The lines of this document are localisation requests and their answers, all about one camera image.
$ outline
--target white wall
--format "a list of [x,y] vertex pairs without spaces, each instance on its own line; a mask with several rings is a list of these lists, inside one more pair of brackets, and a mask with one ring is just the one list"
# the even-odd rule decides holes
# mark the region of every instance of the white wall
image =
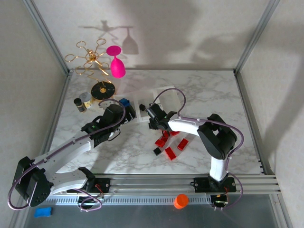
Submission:
[[[62,55],[117,44],[126,67],[235,68],[269,0],[35,0]],[[131,26],[130,36],[127,29]],[[68,64],[83,65],[82,59]]]
[[304,2],[281,1],[241,71],[263,153],[295,228],[304,227]]
[[22,1],[2,0],[0,21],[0,226],[6,228],[15,168],[39,153],[65,77]]

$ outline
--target blue sponge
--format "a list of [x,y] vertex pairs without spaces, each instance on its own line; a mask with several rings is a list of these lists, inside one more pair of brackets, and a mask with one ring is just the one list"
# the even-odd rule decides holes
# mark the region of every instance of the blue sponge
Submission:
[[52,208],[37,208],[34,214],[35,218],[38,217],[50,217],[52,214]]

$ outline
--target marble table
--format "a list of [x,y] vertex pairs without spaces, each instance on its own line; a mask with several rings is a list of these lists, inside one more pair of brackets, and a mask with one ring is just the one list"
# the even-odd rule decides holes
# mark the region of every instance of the marble table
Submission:
[[[239,128],[244,136],[243,146],[234,153],[229,171],[237,174],[260,174],[260,163],[250,135],[244,108],[232,71],[168,71],[128,70],[122,79],[111,78],[117,94],[147,90],[163,86],[181,89],[187,98],[184,116],[206,117],[212,113]],[[52,149],[71,138],[82,126],[101,115],[101,109],[88,109],[80,113],[73,100],[83,92],[90,92],[95,81],[75,73],[71,78],[64,105],[58,121]],[[85,166],[93,173],[132,174],[196,174],[208,173],[211,157],[201,139],[180,133],[172,139],[172,148],[183,137],[190,143],[177,158],[170,161],[165,152],[155,156],[154,142],[160,137],[159,131],[149,130],[147,122],[121,126],[122,133],[111,142],[104,142],[62,167],[59,172],[69,172]]]

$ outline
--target purple cable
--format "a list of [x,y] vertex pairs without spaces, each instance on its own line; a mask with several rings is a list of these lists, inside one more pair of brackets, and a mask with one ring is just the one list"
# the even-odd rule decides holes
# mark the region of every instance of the purple cable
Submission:
[[[231,129],[235,130],[236,132],[238,132],[238,133],[240,134],[240,136],[241,136],[241,142],[240,142],[239,145],[238,145],[236,148],[234,148],[234,149],[228,154],[228,156],[227,156],[227,161],[226,161],[226,164],[225,164],[225,170],[228,171],[228,164],[229,164],[229,160],[230,160],[230,158],[231,158],[231,155],[232,155],[236,150],[238,150],[238,149],[243,145],[243,143],[244,143],[244,135],[243,135],[243,133],[242,133],[238,128],[236,128],[236,127],[234,127],[234,126],[231,126],[231,125],[229,125],[229,124],[226,124],[226,123],[221,123],[221,122],[217,122],[217,121],[213,121],[213,120],[208,120],[208,119],[199,119],[199,118],[195,119],[195,118],[191,118],[191,117],[183,117],[183,116],[181,116],[180,112],[182,111],[182,109],[183,109],[183,108],[185,107],[185,105],[186,105],[186,96],[185,96],[185,94],[184,94],[180,89],[177,89],[177,88],[169,88],[169,89],[165,89],[165,90],[161,91],[161,92],[156,96],[156,98],[154,99],[153,103],[155,103],[155,101],[157,100],[157,98],[159,98],[160,95],[162,95],[164,92],[166,92],[166,91],[168,91],[168,90],[177,90],[177,91],[179,91],[179,92],[182,94],[182,96],[184,97],[184,103],[182,104],[181,108],[180,108],[179,111],[177,112],[177,115],[179,116],[180,119],[189,120],[189,121],[198,121],[198,122],[200,122],[200,121],[202,121],[202,122],[210,122],[210,123],[213,123],[213,124],[217,124],[217,125],[221,125],[221,126],[224,126],[224,127],[231,128]],[[238,198],[234,203],[232,203],[231,205],[225,207],[225,209],[229,209],[229,208],[233,207],[237,202],[239,202],[239,200],[240,200],[240,199],[242,198],[242,196],[243,196],[243,185],[242,185],[241,181],[239,180],[238,177],[236,177],[236,176],[235,176],[234,174],[232,174],[231,172],[229,172],[229,174],[230,174],[231,176],[233,176],[235,179],[237,179],[237,181],[239,182],[240,187],[241,187],[241,195],[239,196],[239,198]]]
[[[93,211],[93,210],[98,210],[98,209],[100,209],[100,208],[102,207],[103,204],[102,204],[102,202],[100,201],[100,199],[98,199],[97,197],[92,196],[90,193],[88,193],[88,192],[86,192],[86,191],[83,191],[82,189],[73,189],[73,190],[82,192],[82,193],[84,193],[84,194],[86,194],[86,195],[89,196],[88,198],[85,198],[85,199],[81,202],[81,204],[80,204],[80,210],[84,210],[84,211],[86,211],[86,212],[89,212],[89,211]],[[89,199],[94,199],[94,200],[96,200],[96,202],[99,203],[99,207],[93,208],[93,209],[83,209],[83,208],[82,208],[82,205],[84,204],[84,202],[88,201]]]
[[[119,102],[119,101],[117,101],[117,100],[115,100],[115,99],[109,98],[109,99],[105,99],[105,100],[102,100],[101,102],[99,102],[99,103],[98,103],[98,106],[100,106],[100,104],[101,104],[102,102],[105,102],[105,101],[114,101],[114,102],[117,102],[121,107],[123,107],[123,116],[122,116],[122,118],[121,118],[118,122],[116,122],[116,123],[114,123],[114,124],[111,124],[111,125],[109,125],[109,126],[107,126],[107,127],[104,127],[104,128],[102,128],[102,129],[99,129],[99,130],[97,130],[97,131],[94,131],[94,132],[92,132],[92,133],[90,133],[90,134],[86,134],[86,135],[84,135],[84,136],[81,136],[81,137],[75,139],[76,142],[78,142],[79,140],[82,140],[82,139],[84,139],[84,138],[86,138],[86,137],[89,137],[89,136],[91,136],[92,134],[95,134],[95,133],[104,131],[104,130],[106,130],[106,129],[109,129],[109,128],[111,128],[111,127],[114,127],[114,126],[118,125],[121,121],[124,120],[125,113],[126,113],[126,110],[125,110],[124,105],[123,105],[121,102]],[[50,154],[48,157],[46,157],[45,159],[49,160],[50,158],[52,158],[52,157],[55,156],[56,154],[60,153],[61,151],[63,151],[65,148],[67,148],[68,146],[72,145],[73,143],[74,143],[74,141],[70,141],[70,142],[67,143],[66,145],[60,147],[59,149],[57,149],[56,151],[54,151],[53,153],[51,153],[51,154]],[[29,205],[27,204],[27,205],[22,206],[22,207],[15,207],[15,206],[11,203],[11,194],[12,194],[12,192],[14,191],[15,187],[17,186],[17,184],[21,181],[21,179],[22,179],[26,174],[28,174],[30,171],[32,171],[34,168],[36,168],[37,166],[39,166],[40,164],[42,164],[43,162],[44,162],[44,160],[41,160],[41,161],[37,162],[35,165],[33,165],[33,166],[31,166],[30,168],[28,168],[27,170],[25,170],[24,173],[23,173],[19,178],[17,178],[16,180],[14,180],[14,183],[13,183],[13,185],[11,186],[11,188],[10,188],[10,190],[9,190],[9,193],[8,193],[8,206],[9,206],[11,209],[13,209],[13,210],[22,210],[22,209],[27,208],[27,207],[29,206]]]

